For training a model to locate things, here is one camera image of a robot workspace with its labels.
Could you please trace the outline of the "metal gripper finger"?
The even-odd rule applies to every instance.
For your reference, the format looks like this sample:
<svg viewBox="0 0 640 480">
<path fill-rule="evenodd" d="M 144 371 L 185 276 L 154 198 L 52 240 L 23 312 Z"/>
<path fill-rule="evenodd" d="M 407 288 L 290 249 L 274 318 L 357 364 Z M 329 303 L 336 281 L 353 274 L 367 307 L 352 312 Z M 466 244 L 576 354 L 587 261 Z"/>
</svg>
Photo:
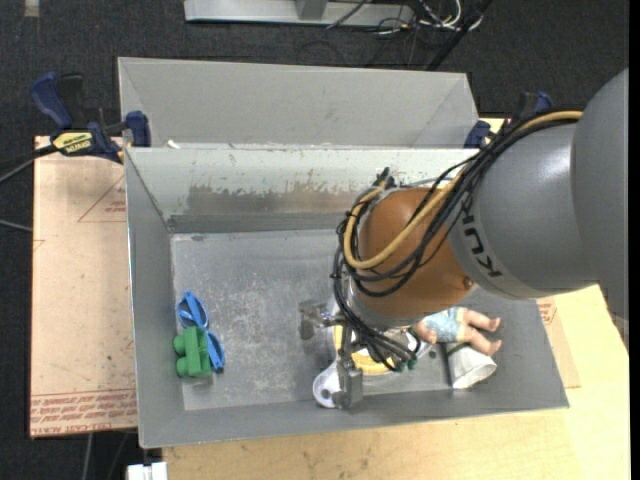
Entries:
<svg viewBox="0 0 640 480">
<path fill-rule="evenodd" d="M 363 399 L 363 371 L 351 359 L 339 359 L 336 368 L 339 389 L 332 401 L 338 409 L 349 409 Z"/>
<path fill-rule="evenodd" d="M 299 336 L 302 340 L 310 340 L 316 329 L 323 329 L 338 325 L 341 320 L 326 301 L 304 300 L 298 305 L 300 322 Z"/>
</svg>

